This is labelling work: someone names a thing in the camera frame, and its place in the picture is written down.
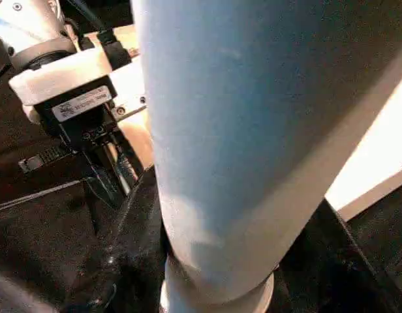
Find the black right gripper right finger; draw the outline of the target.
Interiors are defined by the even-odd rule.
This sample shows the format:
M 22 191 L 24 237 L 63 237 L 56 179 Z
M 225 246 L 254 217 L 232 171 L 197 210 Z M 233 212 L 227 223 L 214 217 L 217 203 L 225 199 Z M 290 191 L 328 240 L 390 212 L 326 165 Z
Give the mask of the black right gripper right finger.
M 279 268 L 289 312 L 402 312 L 402 292 L 370 263 L 326 200 Z

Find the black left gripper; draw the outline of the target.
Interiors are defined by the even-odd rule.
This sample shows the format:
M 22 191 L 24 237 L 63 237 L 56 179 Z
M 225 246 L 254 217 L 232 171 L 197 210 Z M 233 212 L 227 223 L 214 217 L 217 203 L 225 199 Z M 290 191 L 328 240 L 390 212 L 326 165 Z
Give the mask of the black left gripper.
M 84 180 L 91 192 L 112 209 L 121 207 L 148 167 L 146 106 L 71 104 L 33 106 L 30 115 L 47 135 L 60 139 L 57 147 L 19 161 L 23 172 L 35 171 L 69 155 L 82 155 Z

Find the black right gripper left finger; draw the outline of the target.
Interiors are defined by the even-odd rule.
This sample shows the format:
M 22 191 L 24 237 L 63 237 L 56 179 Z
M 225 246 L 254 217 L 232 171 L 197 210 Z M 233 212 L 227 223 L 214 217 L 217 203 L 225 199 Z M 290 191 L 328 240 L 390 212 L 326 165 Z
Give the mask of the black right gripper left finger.
M 150 167 L 88 250 L 61 311 L 159 312 L 167 248 Z

